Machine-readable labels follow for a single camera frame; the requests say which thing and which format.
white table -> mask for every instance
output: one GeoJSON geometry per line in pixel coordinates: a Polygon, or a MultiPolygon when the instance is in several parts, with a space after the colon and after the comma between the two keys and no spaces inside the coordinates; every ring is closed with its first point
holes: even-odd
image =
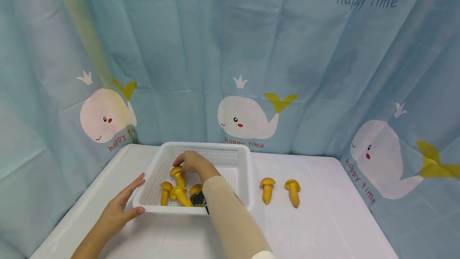
{"type": "MultiPolygon", "coordinates": [[[[107,202],[141,172],[158,147],[121,149],[31,259],[66,259],[92,228],[107,202]]],[[[252,213],[279,259],[397,259],[340,162],[329,157],[252,153],[256,183],[276,180],[272,201],[252,213]],[[296,179],[294,209],[284,190],[296,179]]],[[[209,217],[143,214],[114,237],[101,258],[224,259],[209,217]]]]}

white plastic basket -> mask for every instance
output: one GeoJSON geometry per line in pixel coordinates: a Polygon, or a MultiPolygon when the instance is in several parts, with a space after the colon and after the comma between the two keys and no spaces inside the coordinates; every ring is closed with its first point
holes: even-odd
{"type": "MultiPolygon", "coordinates": [[[[133,198],[133,207],[142,206],[146,212],[161,214],[207,215],[204,207],[182,207],[178,201],[168,199],[167,206],[160,205],[162,188],[160,184],[169,181],[176,186],[175,179],[169,176],[173,162],[184,151],[193,150],[208,159],[222,177],[230,184],[249,211],[254,207],[254,178],[249,148],[244,145],[220,143],[169,142],[161,145],[158,153],[145,174],[146,181],[139,187],[133,198]]],[[[197,174],[186,175],[187,196],[190,188],[199,184],[197,174]]]]}

left hand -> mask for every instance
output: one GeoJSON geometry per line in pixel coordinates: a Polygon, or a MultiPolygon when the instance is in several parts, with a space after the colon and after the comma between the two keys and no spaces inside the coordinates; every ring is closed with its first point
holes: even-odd
{"type": "Polygon", "coordinates": [[[144,175],[144,173],[139,175],[136,180],[107,204],[96,225],[94,225],[94,231],[107,238],[112,238],[123,229],[126,223],[145,212],[143,207],[133,208],[126,213],[124,211],[134,190],[145,183],[144,175]]]}

white crown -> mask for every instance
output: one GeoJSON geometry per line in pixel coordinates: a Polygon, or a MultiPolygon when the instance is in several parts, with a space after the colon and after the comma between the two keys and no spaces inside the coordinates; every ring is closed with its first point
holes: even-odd
{"type": "Polygon", "coordinates": [[[235,82],[236,82],[236,87],[240,88],[240,89],[244,89],[244,85],[248,81],[248,80],[243,81],[243,77],[241,75],[240,75],[239,79],[236,79],[235,77],[233,77],[233,80],[235,80],[235,82]]]}
{"type": "Polygon", "coordinates": [[[403,110],[404,105],[405,105],[405,103],[403,103],[403,104],[401,104],[401,105],[399,105],[399,103],[396,103],[396,112],[395,112],[395,114],[394,114],[394,117],[398,118],[398,117],[401,116],[402,114],[407,113],[406,110],[403,110]]]}
{"type": "Polygon", "coordinates": [[[87,74],[85,71],[83,71],[83,77],[77,77],[77,79],[85,82],[87,85],[93,83],[93,80],[91,79],[91,72],[87,74]]]}

mushroom stem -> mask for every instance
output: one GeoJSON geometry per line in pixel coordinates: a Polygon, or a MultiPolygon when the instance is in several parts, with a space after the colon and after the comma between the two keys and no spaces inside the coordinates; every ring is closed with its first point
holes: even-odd
{"type": "Polygon", "coordinates": [[[169,191],[166,189],[163,189],[163,191],[161,192],[161,206],[168,205],[168,197],[169,197],[169,191]]]}
{"type": "Polygon", "coordinates": [[[289,198],[291,199],[291,203],[295,208],[299,207],[299,193],[297,193],[297,190],[294,187],[291,187],[289,190],[289,198]]]}
{"type": "Polygon", "coordinates": [[[264,185],[264,192],[262,194],[262,201],[265,205],[270,203],[272,199],[272,186],[271,185],[264,185]]]}
{"type": "Polygon", "coordinates": [[[179,203],[182,205],[182,206],[185,206],[185,207],[192,207],[192,202],[190,201],[190,198],[188,198],[183,192],[178,192],[177,193],[177,201],[179,201],[179,203]]]}
{"type": "Polygon", "coordinates": [[[174,175],[174,177],[176,178],[176,183],[177,183],[178,186],[185,187],[185,178],[184,178],[184,176],[182,176],[180,173],[176,173],[174,175]]]}

